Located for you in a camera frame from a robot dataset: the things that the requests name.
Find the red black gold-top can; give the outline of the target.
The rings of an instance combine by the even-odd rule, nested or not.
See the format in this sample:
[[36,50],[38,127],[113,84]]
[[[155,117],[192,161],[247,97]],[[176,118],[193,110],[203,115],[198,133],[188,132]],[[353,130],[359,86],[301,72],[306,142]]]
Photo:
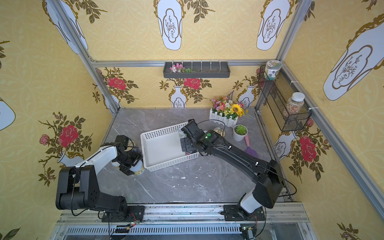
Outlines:
[[191,155],[198,152],[188,138],[180,139],[180,143],[181,143],[182,151],[186,153],[186,155]]

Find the yellow label white-top can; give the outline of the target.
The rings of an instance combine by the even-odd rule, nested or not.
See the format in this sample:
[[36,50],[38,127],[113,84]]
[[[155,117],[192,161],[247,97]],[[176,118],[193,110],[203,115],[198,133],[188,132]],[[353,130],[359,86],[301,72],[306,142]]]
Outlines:
[[135,175],[141,175],[145,171],[145,167],[142,161],[139,161],[135,166],[132,166],[130,168],[132,172],[134,172]]

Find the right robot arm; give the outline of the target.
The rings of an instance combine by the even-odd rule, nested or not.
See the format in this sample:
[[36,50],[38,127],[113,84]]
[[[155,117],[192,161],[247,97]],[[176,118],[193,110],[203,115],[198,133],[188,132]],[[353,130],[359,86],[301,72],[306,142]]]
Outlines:
[[219,133],[213,130],[204,132],[194,119],[189,120],[181,131],[201,155],[212,155],[226,161],[255,184],[254,189],[246,193],[238,203],[241,216],[251,215],[260,207],[274,208],[284,187],[281,165],[277,161],[267,162],[253,157],[229,143]]

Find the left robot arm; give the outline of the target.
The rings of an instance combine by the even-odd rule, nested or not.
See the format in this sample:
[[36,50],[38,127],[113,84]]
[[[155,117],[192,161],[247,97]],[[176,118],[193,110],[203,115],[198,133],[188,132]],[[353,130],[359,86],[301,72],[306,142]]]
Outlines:
[[131,139],[119,135],[114,142],[103,144],[85,161],[61,169],[56,208],[71,212],[96,211],[102,214],[100,220],[104,223],[141,222],[144,206],[129,206],[125,197],[100,190],[97,175],[109,163],[123,174],[133,176],[143,166],[143,156]]

